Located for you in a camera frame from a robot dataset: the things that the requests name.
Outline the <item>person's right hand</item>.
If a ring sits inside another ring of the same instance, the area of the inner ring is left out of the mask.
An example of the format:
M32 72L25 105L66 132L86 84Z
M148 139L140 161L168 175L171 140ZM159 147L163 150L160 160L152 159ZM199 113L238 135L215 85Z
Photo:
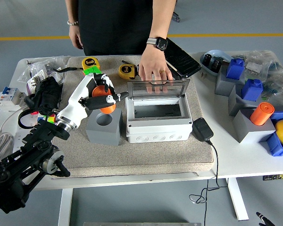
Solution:
M83 44L81 42L81 37L80 37L79 26L71 25L69 27L69 38L75 48L83 49Z

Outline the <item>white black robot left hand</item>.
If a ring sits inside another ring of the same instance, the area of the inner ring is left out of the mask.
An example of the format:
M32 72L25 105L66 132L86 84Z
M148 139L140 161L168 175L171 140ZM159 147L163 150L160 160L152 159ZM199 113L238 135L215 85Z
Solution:
M103 85L105 91L110 90L111 94L93 97L92 91L99 85ZM128 96L128 92L116 94L112 81L106 74L90 73L76 87L68 100L68 105L57 114L55 124L77 129L82 119L87 117L87 110L112 106Z

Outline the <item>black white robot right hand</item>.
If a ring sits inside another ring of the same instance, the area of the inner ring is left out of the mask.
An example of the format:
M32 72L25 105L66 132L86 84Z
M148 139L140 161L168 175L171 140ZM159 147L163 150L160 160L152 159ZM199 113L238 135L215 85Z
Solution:
M259 226L275 226L268 218L266 218L263 214L256 212L256 215L261 219L262 223L259 223Z

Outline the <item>person's left hand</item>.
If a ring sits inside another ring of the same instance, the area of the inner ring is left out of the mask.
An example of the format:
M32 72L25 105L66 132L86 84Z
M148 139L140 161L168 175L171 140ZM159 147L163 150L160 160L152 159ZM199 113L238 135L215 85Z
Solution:
M142 81L173 80L164 52L154 45L147 44L139 63L139 76Z

